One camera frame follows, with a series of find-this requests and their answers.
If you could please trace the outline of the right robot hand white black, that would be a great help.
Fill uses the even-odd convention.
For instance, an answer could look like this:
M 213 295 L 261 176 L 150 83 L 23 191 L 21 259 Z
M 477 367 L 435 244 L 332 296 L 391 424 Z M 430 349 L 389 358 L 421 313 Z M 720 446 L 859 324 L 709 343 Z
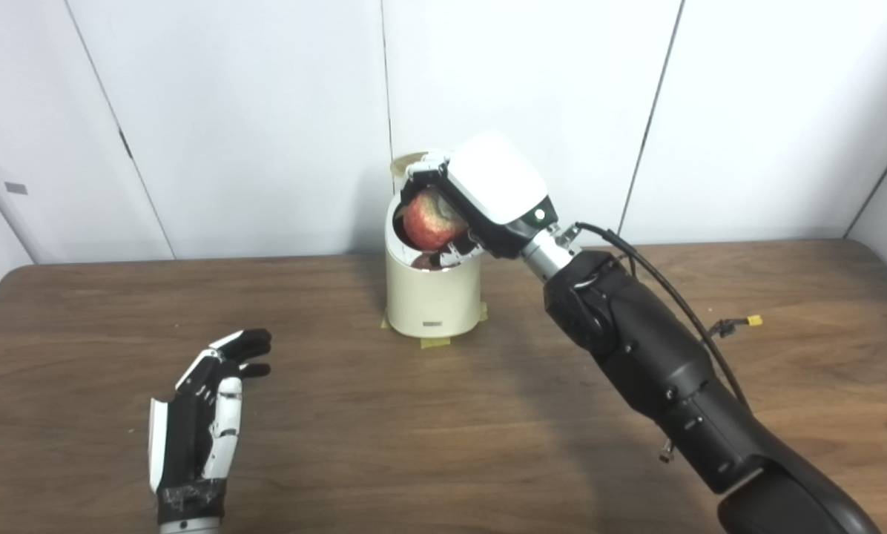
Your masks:
M 528 260 L 558 226 L 541 173 L 500 132 L 481 133 L 406 166 L 402 200 L 410 202 L 430 188 L 467 224 L 432 248 L 434 267 L 450 268 L 482 253 Z

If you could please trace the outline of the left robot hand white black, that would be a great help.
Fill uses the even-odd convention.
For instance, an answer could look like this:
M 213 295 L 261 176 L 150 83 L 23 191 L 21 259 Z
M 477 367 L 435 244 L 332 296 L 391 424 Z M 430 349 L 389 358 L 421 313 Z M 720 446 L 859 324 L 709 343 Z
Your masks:
M 239 330 L 199 352 L 168 401 L 150 401 L 148 475 L 161 533 L 220 533 L 243 416 L 243 382 L 270 373 L 266 329 Z

